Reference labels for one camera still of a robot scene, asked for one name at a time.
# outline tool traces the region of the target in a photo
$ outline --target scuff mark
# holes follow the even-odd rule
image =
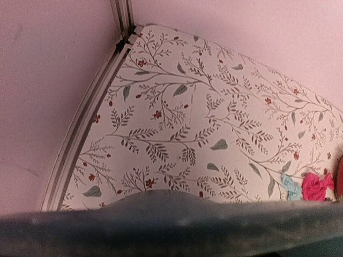
[[[24,27],[21,23],[18,24],[18,29],[17,29],[17,32],[15,33],[13,39],[14,41],[17,41],[18,39],[21,38],[22,34],[23,34],[23,31],[24,31]]]

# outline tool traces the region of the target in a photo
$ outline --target vine pattern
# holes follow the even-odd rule
[[[342,113],[231,49],[147,26],[95,114],[62,210],[154,189],[223,203],[284,201],[337,165]]]

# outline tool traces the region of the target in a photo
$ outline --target red object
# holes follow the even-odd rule
[[[337,201],[343,199],[343,157],[339,161],[337,181],[336,181],[336,197]]]
[[[334,189],[332,174],[327,175],[323,180],[313,173],[307,173],[302,184],[302,194],[307,201],[325,201],[326,189]]]

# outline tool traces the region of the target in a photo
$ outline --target red flower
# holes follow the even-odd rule
[[[146,60],[140,60],[140,61],[138,61],[137,64],[138,64],[139,67],[143,67],[144,65],[147,64],[147,62],[146,62]]]
[[[294,153],[294,159],[297,161],[299,160],[299,154],[297,152]]]
[[[155,180],[154,179],[148,179],[146,182],[145,182],[145,185],[147,186],[147,188],[152,188],[152,185],[155,183]]]
[[[94,118],[94,121],[93,122],[95,122],[95,123],[98,123],[99,122],[99,119],[100,119],[100,114],[98,114],[98,115],[95,115],[95,118]]]
[[[162,113],[161,113],[161,111],[156,111],[156,113],[153,116],[155,119],[158,119],[158,118],[162,117]]]
[[[267,98],[265,99],[265,101],[266,101],[266,103],[267,103],[268,105],[272,103],[272,100],[271,100],[269,97],[267,97]]]
[[[89,175],[89,177],[88,177],[88,179],[89,179],[90,181],[94,181],[94,179],[95,179],[95,175],[93,175],[93,174],[90,174],[90,175]]]

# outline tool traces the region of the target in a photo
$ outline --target floral wallpaper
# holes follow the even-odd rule
[[[301,186],[307,172],[336,169],[342,129],[338,109],[278,71],[147,26],[94,117],[62,210],[167,188],[223,203],[285,201],[281,178]]]

